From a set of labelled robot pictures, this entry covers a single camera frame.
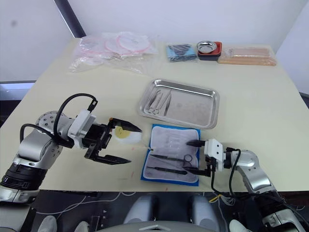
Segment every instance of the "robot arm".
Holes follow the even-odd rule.
[[[189,172],[197,175],[211,176],[211,173],[222,171],[223,168],[232,168],[241,174],[248,195],[253,196],[263,217],[263,224],[267,231],[284,231],[296,228],[305,232],[293,211],[283,202],[276,188],[259,165],[258,157],[249,150],[234,150],[223,146],[215,139],[207,141],[189,141],[188,145],[204,146],[207,167],[205,170],[184,167]]]
[[[76,96],[89,95],[73,95],[66,103]],[[88,109],[82,110],[75,119],[65,116],[62,113],[64,107],[61,106],[59,111],[41,115],[35,125],[22,126],[19,150],[0,182],[0,230],[6,227],[14,231],[27,231],[25,227],[22,228],[23,224],[18,222],[33,220],[35,210],[28,204],[35,200],[48,169],[52,167],[64,146],[87,149],[84,157],[96,162],[109,165],[130,162],[111,155],[102,157],[98,153],[107,147],[112,137],[110,132],[116,126],[127,131],[141,130],[130,122],[115,118],[110,118],[107,125],[98,124],[96,117],[91,114],[96,104],[97,101],[93,100]],[[25,127],[35,128],[26,138]]]

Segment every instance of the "clear plastic container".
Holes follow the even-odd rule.
[[[221,64],[275,66],[275,55],[266,47],[224,47],[218,59]]]

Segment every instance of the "stainless steel tray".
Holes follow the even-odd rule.
[[[217,124],[219,98],[218,92],[212,89],[168,80],[154,80],[139,103],[139,114],[187,127],[210,130]]]

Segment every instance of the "table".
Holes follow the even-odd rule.
[[[0,129],[1,176],[18,151],[20,126],[34,123],[47,111],[57,110],[68,96],[79,92],[93,94],[98,99],[93,111],[97,122],[107,123],[110,117],[130,121],[143,130],[143,142],[147,145],[152,124],[168,123],[139,116],[138,102],[151,80],[164,78],[219,92],[217,126],[202,131],[202,139],[216,138],[224,146],[256,153],[261,167],[278,191],[309,190],[309,110],[281,65],[226,65],[211,61],[168,63],[162,53],[161,68],[152,76],[106,66],[71,73],[68,66],[77,43],[78,39],[72,40]],[[64,113],[75,116],[88,104],[88,98],[76,98]],[[132,162],[110,166],[85,159],[85,150],[64,148],[47,172],[41,189],[211,191],[210,179],[205,176],[200,177],[199,187],[141,181],[146,150],[141,145],[120,145],[112,139],[100,154],[119,156]],[[218,190],[228,191],[229,174],[230,170],[216,173]],[[245,191],[237,172],[233,189]]]

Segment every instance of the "small metal dish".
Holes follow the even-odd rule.
[[[201,41],[197,44],[197,49],[200,53],[210,53],[216,50],[217,44],[213,41]]]

